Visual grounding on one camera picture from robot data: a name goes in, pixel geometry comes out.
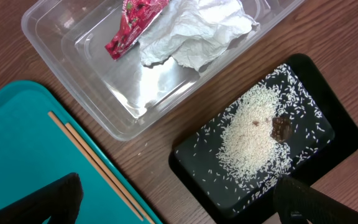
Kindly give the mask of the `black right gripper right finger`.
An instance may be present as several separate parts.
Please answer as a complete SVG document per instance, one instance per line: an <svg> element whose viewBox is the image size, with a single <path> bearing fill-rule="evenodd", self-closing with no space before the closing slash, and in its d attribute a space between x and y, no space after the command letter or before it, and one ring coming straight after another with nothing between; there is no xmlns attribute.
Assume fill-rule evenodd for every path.
<svg viewBox="0 0 358 224"><path fill-rule="evenodd" d="M288 175L277 180L273 205L282 223L358 223L357 211Z"/></svg>

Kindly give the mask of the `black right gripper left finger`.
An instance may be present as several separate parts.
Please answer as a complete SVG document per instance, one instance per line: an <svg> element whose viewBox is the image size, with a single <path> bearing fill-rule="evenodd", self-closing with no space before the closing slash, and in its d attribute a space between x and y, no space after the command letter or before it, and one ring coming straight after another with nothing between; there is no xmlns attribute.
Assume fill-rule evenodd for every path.
<svg viewBox="0 0 358 224"><path fill-rule="evenodd" d="M0 223L75 223L82 199L80 177L72 172L0 209Z"/></svg>

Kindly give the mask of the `red snack wrapper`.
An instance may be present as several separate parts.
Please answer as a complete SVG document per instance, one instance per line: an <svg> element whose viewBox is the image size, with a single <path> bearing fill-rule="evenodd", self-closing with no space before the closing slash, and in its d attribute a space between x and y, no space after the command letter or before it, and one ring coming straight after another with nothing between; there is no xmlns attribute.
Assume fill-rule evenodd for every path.
<svg viewBox="0 0 358 224"><path fill-rule="evenodd" d="M124 0L119 30L105 49L113 60L121 58L153 23L169 0Z"/></svg>

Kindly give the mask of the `white napkin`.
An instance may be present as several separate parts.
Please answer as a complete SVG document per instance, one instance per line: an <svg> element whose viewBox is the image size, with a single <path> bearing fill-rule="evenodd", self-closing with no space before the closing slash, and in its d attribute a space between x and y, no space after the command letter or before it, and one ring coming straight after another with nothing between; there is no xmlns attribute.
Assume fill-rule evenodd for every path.
<svg viewBox="0 0 358 224"><path fill-rule="evenodd" d="M139 38L140 62L151 66L172 57L198 71L258 28L239 0L170 1Z"/></svg>

